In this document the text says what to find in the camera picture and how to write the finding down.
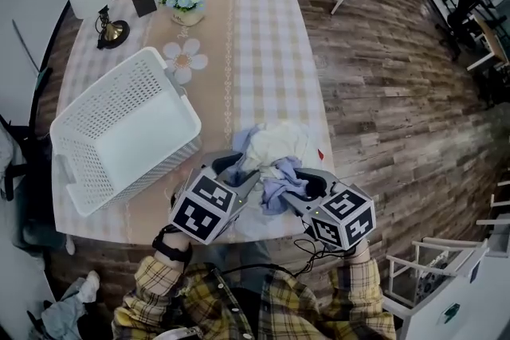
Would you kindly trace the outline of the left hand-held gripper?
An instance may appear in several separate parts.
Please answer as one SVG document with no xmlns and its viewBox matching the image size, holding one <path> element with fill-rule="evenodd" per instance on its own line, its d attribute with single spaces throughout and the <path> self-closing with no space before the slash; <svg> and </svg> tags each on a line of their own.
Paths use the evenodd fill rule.
<svg viewBox="0 0 510 340">
<path fill-rule="evenodd" d="M 238 218 L 261 172 L 239 174 L 233 189 L 215 178 L 240 160 L 241 152 L 220 150 L 202 157 L 201 169 L 192 170 L 173 205 L 171 225 L 202 244 L 210 244 Z"/>
</svg>

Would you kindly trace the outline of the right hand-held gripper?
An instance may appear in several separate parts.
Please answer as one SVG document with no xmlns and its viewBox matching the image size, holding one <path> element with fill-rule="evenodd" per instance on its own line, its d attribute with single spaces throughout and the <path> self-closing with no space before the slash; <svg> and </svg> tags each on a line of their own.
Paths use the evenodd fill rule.
<svg viewBox="0 0 510 340">
<path fill-rule="evenodd" d="M 307 196 L 327 196 L 339 181 L 326 170 L 298 168 L 295 173 L 307 182 Z M 283 201 L 297 216 L 309 213 L 317 240 L 342 250 L 356 246 L 376 226 L 374 201 L 354 186 L 335 186 L 317 207 L 315 198 L 293 192 L 283 193 Z"/>
</svg>

